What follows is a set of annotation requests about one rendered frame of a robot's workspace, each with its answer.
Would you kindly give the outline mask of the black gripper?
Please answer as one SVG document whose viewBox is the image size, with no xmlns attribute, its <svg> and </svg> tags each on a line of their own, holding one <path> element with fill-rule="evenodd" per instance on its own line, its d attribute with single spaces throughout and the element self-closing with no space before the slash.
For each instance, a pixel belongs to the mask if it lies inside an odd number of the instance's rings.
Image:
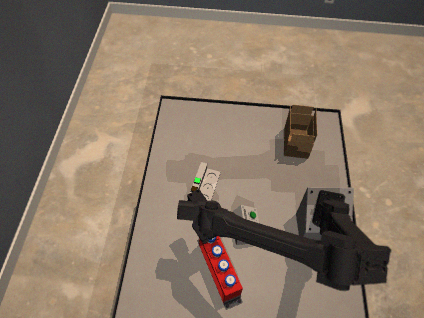
<svg viewBox="0 0 424 318">
<path fill-rule="evenodd" d="M 198 237 L 199 237 L 199 239 L 202 241 L 202 243 L 203 244 L 205 244 L 205 243 L 207 243 L 207 242 L 209 242 L 209 240 L 211 240 L 211 239 L 213 239 L 213 238 L 215 238 L 215 237 L 212 237 L 212 238 L 208 238 L 208 237 L 205 237 L 205 236 L 203 236 L 203 233 L 201 233 L 200 231 L 199 231 L 199 225 L 198 224 L 192 224 L 192 228 L 194 229 L 194 231 L 197 233 L 197 235 L 198 235 Z M 209 240 L 208 240 L 209 239 Z"/>
</svg>

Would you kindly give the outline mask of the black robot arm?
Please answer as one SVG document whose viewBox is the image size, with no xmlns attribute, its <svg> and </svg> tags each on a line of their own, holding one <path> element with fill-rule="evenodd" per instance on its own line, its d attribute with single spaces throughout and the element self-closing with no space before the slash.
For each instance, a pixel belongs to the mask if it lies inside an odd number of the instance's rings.
<svg viewBox="0 0 424 318">
<path fill-rule="evenodd" d="M 316 282 L 340 291 L 387 282 L 391 249 L 374 244 L 352 222 L 343 194 L 319 191 L 312 223 L 320 227 L 321 240 L 244 219 L 207 201 L 200 189 L 187 200 L 179 200 L 177 219 L 198 224 L 205 237 L 233 238 L 296 260 L 317 272 Z"/>
</svg>

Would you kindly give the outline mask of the grey key housing with blue and green keys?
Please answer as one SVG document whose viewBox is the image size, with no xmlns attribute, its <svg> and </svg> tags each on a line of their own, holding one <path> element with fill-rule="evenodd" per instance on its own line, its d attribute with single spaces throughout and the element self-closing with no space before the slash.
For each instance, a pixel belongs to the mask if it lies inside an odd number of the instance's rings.
<svg viewBox="0 0 424 318">
<path fill-rule="evenodd" d="M 257 209 L 256 208 L 249 207 L 249 206 L 244 206 L 244 205 L 240 205 L 233 212 L 236 215 L 238 215 L 238 216 L 240 216 L 240 217 L 242 217 L 244 219 L 247 219 L 247 220 L 250 220 L 250 221 L 259 223 L 258 214 L 257 214 Z M 235 242 L 236 242 L 236 245 L 247 244 L 245 242 L 242 242 L 242 241 L 239 241 L 239 240 L 236 240 L 236 239 L 235 239 Z"/>
</svg>

